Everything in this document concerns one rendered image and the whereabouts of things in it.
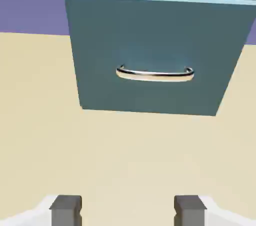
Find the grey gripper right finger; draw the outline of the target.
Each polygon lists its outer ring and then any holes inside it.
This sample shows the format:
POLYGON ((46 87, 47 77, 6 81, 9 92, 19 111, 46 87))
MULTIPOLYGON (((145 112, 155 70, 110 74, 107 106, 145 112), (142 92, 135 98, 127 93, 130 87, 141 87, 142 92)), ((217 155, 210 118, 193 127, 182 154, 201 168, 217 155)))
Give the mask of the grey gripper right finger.
POLYGON ((220 208, 210 196, 176 195, 173 226, 256 226, 256 219, 220 208))

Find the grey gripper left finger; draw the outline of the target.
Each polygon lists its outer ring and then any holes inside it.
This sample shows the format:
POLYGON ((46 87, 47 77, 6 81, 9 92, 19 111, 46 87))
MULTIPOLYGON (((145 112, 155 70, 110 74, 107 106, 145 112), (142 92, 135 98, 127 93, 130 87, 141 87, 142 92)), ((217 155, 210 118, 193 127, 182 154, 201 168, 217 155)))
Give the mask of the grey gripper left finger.
POLYGON ((82 226, 80 195, 47 195, 33 209, 0 220, 0 226, 82 226))

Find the teal drawer front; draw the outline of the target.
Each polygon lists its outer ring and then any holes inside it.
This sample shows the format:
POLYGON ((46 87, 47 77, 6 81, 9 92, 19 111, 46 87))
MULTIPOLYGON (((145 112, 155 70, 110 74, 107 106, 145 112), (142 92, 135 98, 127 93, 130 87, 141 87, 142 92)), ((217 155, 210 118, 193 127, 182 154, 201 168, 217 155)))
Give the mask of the teal drawer front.
POLYGON ((83 109, 215 116, 256 18, 256 0, 65 0, 83 109), (123 79, 116 68, 192 80, 123 79))

